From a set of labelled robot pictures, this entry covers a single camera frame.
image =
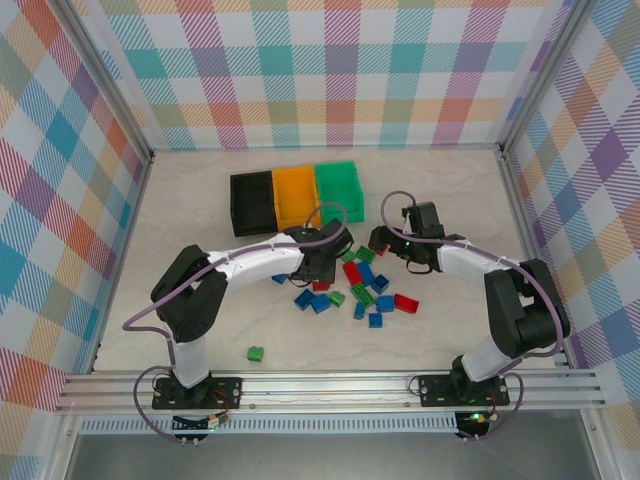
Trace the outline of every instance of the gray floor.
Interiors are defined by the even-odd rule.
[[[590,480],[579,412],[522,412],[494,439],[452,434],[228,435],[181,448],[154,435],[79,437],[68,480]]]
[[[122,323],[149,304],[149,294],[178,252],[196,243],[224,250],[264,240],[234,238],[229,218],[229,175],[321,162],[355,160],[366,199],[366,221],[350,224],[357,244],[380,225],[380,202],[405,189],[434,201],[448,233],[500,255],[522,252],[491,150],[301,149],[160,153],[135,225],[122,277],[106,326],[97,370],[140,370],[166,364],[163,339],[129,333]],[[401,224],[405,199],[390,202],[388,216]],[[299,291],[270,279],[225,297],[207,335],[212,369],[352,370],[444,369],[488,334],[484,292],[447,275],[410,275],[395,256],[378,258],[373,270],[391,281],[389,292],[421,301],[417,315],[385,315],[381,330],[353,319],[355,300],[338,270],[336,288],[347,293],[341,309],[316,316],[293,304]],[[141,324],[160,325],[155,315]],[[247,349],[265,348],[262,364]],[[552,366],[531,359],[525,368]]]

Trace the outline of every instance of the white floor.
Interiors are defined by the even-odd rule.
[[[149,294],[179,251],[198,244],[225,250],[267,236],[236,239],[229,218],[229,175],[278,167],[355,160],[365,193],[366,221],[350,224],[359,244],[380,225],[380,201],[391,190],[434,201],[447,233],[464,235],[500,255],[522,252],[490,150],[256,150],[161,153],[156,158],[117,294],[95,363],[97,370],[143,369],[167,364],[165,342],[151,333],[129,333],[122,323],[149,304]],[[392,200],[387,216],[401,224],[404,199]],[[207,335],[212,369],[349,370],[446,369],[488,334],[484,292],[444,274],[410,275],[390,254],[372,267],[391,281],[390,293],[420,300],[417,315],[384,316],[382,329],[353,319],[342,262],[336,288],[347,295],[342,308],[315,315],[293,304],[300,290],[271,279],[225,297]],[[160,326],[155,315],[141,324]],[[246,359],[252,345],[265,348],[261,364]],[[525,368],[553,366],[528,360]]]

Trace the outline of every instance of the purple cable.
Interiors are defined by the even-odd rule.
[[[489,440],[490,438],[495,437],[496,435],[498,435],[500,432],[502,432],[502,430],[504,430],[505,428],[507,428],[507,426],[513,422],[513,419],[516,418],[516,415],[518,414],[518,410],[520,410],[520,407],[522,406],[522,399],[524,398],[524,381],[522,380],[522,377],[520,375],[518,375],[516,372],[509,372],[509,373],[505,373],[504,374],[505,377],[515,377],[518,380],[518,383],[520,384],[520,393],[518,394],[518,401],[516,401],[515,406],[513,407],[513,411],[509,414],[509,416],[500,424],[500,426],[498,426],[497,428],[491,430],[489,433],[487,433],[486,435],[482,436],[482,437],[476,437],[473,435],[469,435],[466,432],[459,432],[463,437],[466,438],[474,438],[476,441],[484,441],[484,440]]]
[[[488,258],[489,260],[492,260],[494,262],[499,262],[499,263],[501,263],[503,265],[506,265],[509,268],[512,268],[513,270],[518,272],[520,275],[522,275],[533,286],[533,288],[535,288],[536,291],[540,294],[540,297],[544,301],[544,304],[546,305],[547,309],[549,309],[549,313],[551,313],[551,318],[553,319],[553,323],[554,323],[554,325],[556,327],[556,344],[548,352],[527,353],[527,354],[523,355],[522,358],[528,358],[528,357],[541,357],[541,358],[552,357],[553,355],[555,355],[556,353],[558,353],[560,351],[560,349],[562,348],[562,341],[564,339],[563,332],[562,332],[562,323],[560,321],[560,317],[558,316],[558,312],[556,311],[555,307],[553,306],[553,302],[551,301],[551,298],[549,297],[547,292],[544,291],[544,289],[542,288],[542,285],[540,285],[538,283],[538,281],[535,278],[533,278],[533,276],[529,272],[527,272],[520,265],[516,265],[515,263],[512,263],[509,260],[506,260],[505,258],[500,258],[497,255],[494,255],[493,253],[487,252],[487,251],[482,250],[481,248],[475,247],[473,245],[468,245],[468,244],[465,244],[465,243],[458,243],[458,242],[454,242],[454,241],[451,241],[451,240],[438,240],[438,239],[431,239],[431,238],[415,238],[415,237],[410,237],[408,235],[404,235],[403,233],[400,233],[400,232],[396,231],[394,229],[394,227],[391,226],[391,224],[387,220],[387,217],[386,217],[386,215],[384,213],[384,207],[386,206],[387,201],[389,200],[389,198],[393,197],[394,195],[405,195],[405,196],[407,196],[407,197],[409,197],[411,199],[411,202],[414,205],[416,204],[416,197],[411,195],[409,192],[405,192],[404,190],[394,190],[393,192],[388,193],[386,197],[384,197],[384,199],[382,200],[382,204],[380,205],[380,215],[382,216],[382,222],[385,224],[385,226],[389,229],[389,231],[391,233],[393,233],[397,237],[402,238],[403,240],[406,240],[407,242],[435,243],[435,244],[439,244],[439,245],[448,245],[448,246],[451,246],[451,247],[463,248],[465,250],[469,250],[470,252],[477,253],[478,255],[480,255],[482,257],[485,257],[485,258]],[[509,365],[507,365],[507,367],[503,368],[501,372],[504,372],[504,371],[507,371],[510,368],[513,368],[514,366],[519,364],[521,361],[522,360],[520,358],[515,359],[513,362],[511,362]]]
[[[318,240],[316,242],[308,242],[308,243],[304,243],[304,244],[300,244],[300,243],[297,243],[297,242],[282,242],[282,243],[274,243],[274,244],[266,243],[266,244],[262,244],[262,245],[250,245],[250,246],[248,246],[246,248],[242,248],[240,250],[237,250],[237,251],[235,251],[233,253],[230,253],[227,258],[221,258],[220,260],[217,260],[217,261],[213,262],[211,265],[209,265],[209,266],[203,268],[202,270],[198,271],[197,273],[192,275],[190,278],[185,280],[181,285],[179,285],[178,287],[173,289],[169,294],[165,295],[164,297],[162,297],[160,300],[158,300],[157,302],[153,303],[152,305],[149,305],[144,310],[138,312],[137,314],[135,314],[133,317],[131,317],[129,320],[127,320],[126,322],[124,322],[122,324],[122,329],[126,330],[128,332],[154,332],[154,333],[159,333],[160,335],[162,335],[163,337],[165,337],[167,339],[167,345],[168,345],[168,348],[169,348],[169,360],[171,362],[171,365],[169,365],[169,366],[155,365],[153,367],[149,367],[144,372],[142,372],[140,374],[140,376],[136,379],[135,383],[133,384],[133,403],[134,403],[134,405],[136,407],[136,410],[138,411],[138,414],[140,415],[142,420],[149,426],[149,428],[151,430],[156,432],[162,438],[166,438],[167,440],[170,440],[170,441],[175,442],[175,443],[196,444],[196,442],[194,442],[192,440],[188,440],[188,441],[183,443],[182,440],[178,440],[173,435],[170,435],[170,434],[168,434],[166,432],[163,432],[162,430],[160,430],[158,427],[156,427],[153,424],[151,419],[149,417],[147,417],[147,415],[142,410],[142,407],[140,406],[140,401],[138,400],[138,387],[140,386],[140,383],[142,382],[142,379],[146,375],[148,375],[150,372],[152,372],[154,370],[166,370],[167,372],[171,372],[173,367],[175,367],[176,360],[175,360],[175,353],[173,351],[173,344],[171,343],[172,342],[171,335],[169,335],[167,332],[165,332],[164,330],[162,330],[161,328],[158,328],[158,327],[134,327],[133,324],[135,322],[137,322],[138,320],[140,320],[145,315],[153,312],[154,310],[157,310],[158,308],[160,308],[165,303],[167,303],[167,302],[171,301],[172,299],[174,299],[176,296],[178,296],[180,294],[180,292],[182,292],[187,287],[189,287],[189,285],[191,285],[193,282],[197,282],[200,278],[202,278],[204,275],[206,275],[210,271],[214,270],[216,267],[222,265],[225,262],[228,262],[229,260],[233,260],[234,258],[237,258],[237,257],[239,257],[241,255],[244,255],[244,254],[247,254],[247,253],[251,253],[251,252],[257,252],[257,251],[260,251],[260,250],[272,249],[272,248],[291,248],[291,247],[300,248],[301,245],[303,245],[305,248],[321,247],[322,245],[326,245],[328,243],[333,242],[336,238],[338,238],[340,235],[342,235],[342,232],[346,228],[346,224],[347,224],[347,211],[344,209],[344,207],[342,205],[339,205],[338,203],[334,203],[334,202],[329,202],[329,203],[323,203],[322,205],[317,206],[309,214],[309,218],[307,218],[307,221],[305,222],[305,225],[308,224],[311,221],[313,216],[318,211],[320,211],[321,209],[323,209],[325,207],[337,207],[340,210],[340,212],[342,212],[342,219],[343,219],[342,224],[340,225],[340,228],[338,228],[338,230],[333,235],[330,235],[329,237],[325,238],[324,240]],[[204,442],[204,441],[203,442],[197,442],[197,445],[200,445],[200,444],[203,444],[203,443],[211,443],[211,442]]]

